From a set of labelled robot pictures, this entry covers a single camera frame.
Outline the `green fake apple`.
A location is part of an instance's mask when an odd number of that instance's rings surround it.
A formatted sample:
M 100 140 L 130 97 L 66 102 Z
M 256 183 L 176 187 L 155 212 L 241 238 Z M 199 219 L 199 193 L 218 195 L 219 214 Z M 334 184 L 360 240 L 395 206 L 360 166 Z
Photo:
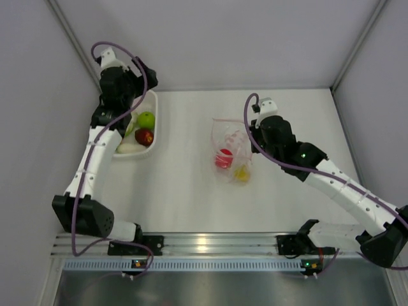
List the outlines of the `green fake apple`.
M 152 112 L 142 112 L 137 116 L 137 124 L 140 128 L 153 130 L 156 125 L 156 117 Z

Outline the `purple fake eggplant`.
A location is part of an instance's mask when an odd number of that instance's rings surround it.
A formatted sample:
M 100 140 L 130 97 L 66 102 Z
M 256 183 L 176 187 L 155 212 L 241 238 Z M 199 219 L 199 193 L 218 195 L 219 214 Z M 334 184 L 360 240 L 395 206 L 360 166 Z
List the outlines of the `purple fake eggplant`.
M 137 129 L 135 131 L 135 140 L 140 145 L 150 147 L 154 141 L 154 133 L 149 129 Z

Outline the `white fake radish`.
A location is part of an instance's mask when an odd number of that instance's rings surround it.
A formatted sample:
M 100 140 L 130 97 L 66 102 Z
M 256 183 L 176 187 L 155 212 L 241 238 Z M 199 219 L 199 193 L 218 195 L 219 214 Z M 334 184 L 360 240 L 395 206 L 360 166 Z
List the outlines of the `white fake radish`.
M 138 154 L 145 151 L 146 146 L 138 143 L 122 143 L 117 147 L 116 153 L 118 154 Z

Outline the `clear zip top bag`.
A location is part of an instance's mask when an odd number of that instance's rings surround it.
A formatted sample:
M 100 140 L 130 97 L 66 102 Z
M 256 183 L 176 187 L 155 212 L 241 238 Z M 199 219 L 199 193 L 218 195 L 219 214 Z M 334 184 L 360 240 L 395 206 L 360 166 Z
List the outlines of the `clear zip top bag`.
M 236 168 L 246 165 L 251 173 L 252 151 L 251 142 L 245 130 L 245 124 L 235 119 L 213 119 L 210 134 L 212 149 L 212 165 L 216 177 L 230 184 L 244 185 L 234 178 Z M 233 154 L 232 165 L 228 169 L 218 168 L 214 163 L 214 157 L 220 149 L 228 149 Z

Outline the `green white fake cabbage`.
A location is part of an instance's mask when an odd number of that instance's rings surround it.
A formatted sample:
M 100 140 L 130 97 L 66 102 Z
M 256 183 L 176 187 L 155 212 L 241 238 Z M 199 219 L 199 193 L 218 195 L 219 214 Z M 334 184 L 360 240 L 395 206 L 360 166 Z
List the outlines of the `green white fake cabbage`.
M 128 137 L 134 130 L 137 125 L 137 117 L 138 113 L 136 111 L 131 112 L 131 120 L 129 121 L 129 124 L 127 125 L 124 138 Z

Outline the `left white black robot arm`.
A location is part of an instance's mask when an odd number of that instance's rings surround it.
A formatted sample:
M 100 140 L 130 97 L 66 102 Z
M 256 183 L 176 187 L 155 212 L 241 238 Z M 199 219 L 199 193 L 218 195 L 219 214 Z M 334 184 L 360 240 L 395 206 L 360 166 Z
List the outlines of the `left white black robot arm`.
M 132 62 L 141 76 L 116 57 L 102 55 L 99 105 L 91 117 L 89 139 L 73 180 L 64 194 L 56 195 L 52 208 L 63 229 L 74 235 L 122 240 L 129 254 L 138 254 L 144 246 L 138 224 L 122 221 L 101 202 L 103 187 L 113 155 L 123 140 L 131 121 L 135 100 L 157 86 L 156 72 L 138 57 Z

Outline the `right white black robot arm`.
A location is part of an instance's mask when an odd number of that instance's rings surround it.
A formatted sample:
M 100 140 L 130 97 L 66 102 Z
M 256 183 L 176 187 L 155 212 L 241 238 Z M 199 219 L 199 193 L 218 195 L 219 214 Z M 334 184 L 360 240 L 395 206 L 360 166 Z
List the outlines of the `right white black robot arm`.
M 407 243 L 407 207 L 396 207 L 346 175 L 315 145 L 300 142 L 281 116 L 244 121 L 254 153 L 323 193 L 356 220 L 333 224 L 309 219 L 296 233 L 302 253 L 334 248 L 359 253 L 371 263 L 396 269 L 395 260 Z

